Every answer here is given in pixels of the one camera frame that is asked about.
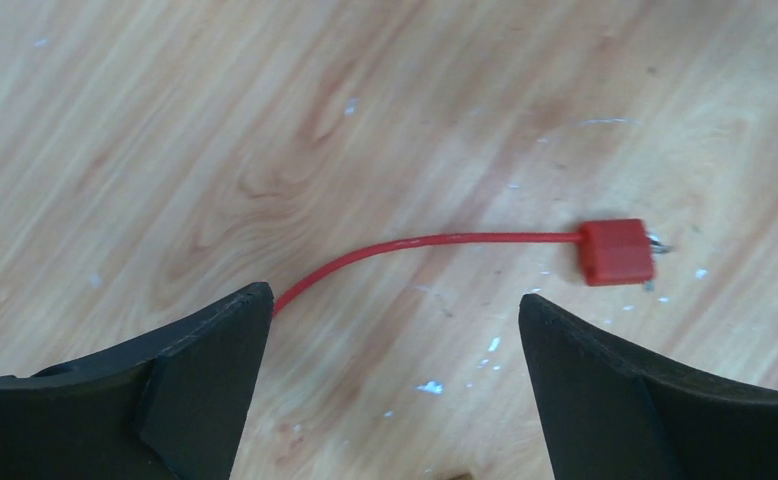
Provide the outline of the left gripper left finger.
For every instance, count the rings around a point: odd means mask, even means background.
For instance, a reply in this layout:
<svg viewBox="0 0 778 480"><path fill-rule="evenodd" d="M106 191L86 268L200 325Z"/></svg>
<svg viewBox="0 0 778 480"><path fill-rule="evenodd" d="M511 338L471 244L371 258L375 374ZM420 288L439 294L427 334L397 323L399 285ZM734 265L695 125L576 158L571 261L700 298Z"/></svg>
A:
<svg viewBox="0 0 778 480"><path fill-rule="evenodd" d="M226 479L272 322L252 283L110 348L0 376L0 479Z"/></svg>

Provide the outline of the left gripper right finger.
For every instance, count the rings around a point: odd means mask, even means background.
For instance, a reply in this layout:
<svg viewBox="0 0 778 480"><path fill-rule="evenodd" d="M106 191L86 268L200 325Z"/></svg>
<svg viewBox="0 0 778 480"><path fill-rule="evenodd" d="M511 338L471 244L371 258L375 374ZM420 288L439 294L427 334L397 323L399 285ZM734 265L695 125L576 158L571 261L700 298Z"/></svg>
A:
<svg viewBox="0 0 778 480"><path fill-rule="evenodd" d="M537 294L518 325L558 479L778 479L778 390L689 367Z"/></svg>

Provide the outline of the red cable lock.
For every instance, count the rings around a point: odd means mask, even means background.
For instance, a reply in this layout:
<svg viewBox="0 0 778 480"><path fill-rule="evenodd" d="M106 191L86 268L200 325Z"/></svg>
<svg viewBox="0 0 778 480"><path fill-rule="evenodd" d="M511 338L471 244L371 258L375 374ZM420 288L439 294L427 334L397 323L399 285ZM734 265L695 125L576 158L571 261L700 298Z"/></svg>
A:
<svg viewBox="0 0 778 480"><path fill-rule="evenodd" d="M320 266L286 290L276 301L279 314L298 296L335 272L374 256L402 250L464 244L572 244L584 283L591 287L639 285L656 276L656 255L668 247L652 239L640 219L591 220L572 232L445 233L393 240L346 253Z"/></svg>

